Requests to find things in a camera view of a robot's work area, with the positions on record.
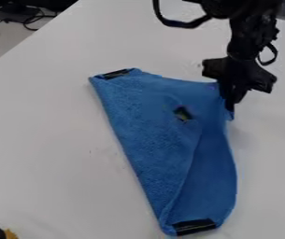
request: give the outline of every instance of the towel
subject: towel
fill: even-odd
[[[218,83],[139,69],[90,78],[160,227],[168,235],[219,228],[235,206],[226,137],[233,114]]]

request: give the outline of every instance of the black label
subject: black label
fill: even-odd
[[[112,78],[116,78],[116,77],[121,77],[121,76],[127,75],[129,73],[130,73],[130,70],[123,69],[123,70],[120,70],[120,71],[114,71],[114,72],[106,73],[106,74],[103,75],[103,77],[106,80],[109,80],[109,79],[112,79]]]
[[[177,235],[187,235],[217,228],[211,219],[182,221],[172,226],[177,231]]]

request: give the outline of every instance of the white surface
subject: white surface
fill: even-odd
[[[220,230],[186,238],[285,238],[285,22],[279,26],[274,92],[251,92],[230,124],[235,211]],[[229,34],[226,21],[166,28],[151,1],[82,0],[2,57],[1,223],[21,239],[163,238],[87,77],[136,66],[197,79],[203,59],[224,55]]]

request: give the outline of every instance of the black tag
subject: black tag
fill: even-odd
[[[187,121],[192,120],[192,115],[188,112],[188,110],[185,107],[179,107],[177,108],[174,113],[176,114],[177,118],[181,121]]]
[[[112,79],[112,78],[116,78],[116,77],[121,77],[121,76],[127,75],[127,74],[129,74],[129,72],[130,72],[130,70],[123,69],[123,70],[120,70],[120,71],[114,71],[114,72],[106,73],[106,74],[103,75],[103,77],[106,80],[109,80],[109,79]]]
[[[217,228],[214,221],[211,219],[182,221],[173,224],[172,226],[177,231],[178,236],[196,232],[204,232]]]

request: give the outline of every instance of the towel fold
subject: towel fold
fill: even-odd
[[[217,83],[138,69],[91,77],[162,230],[218,228],[235,206],[236,172]]]

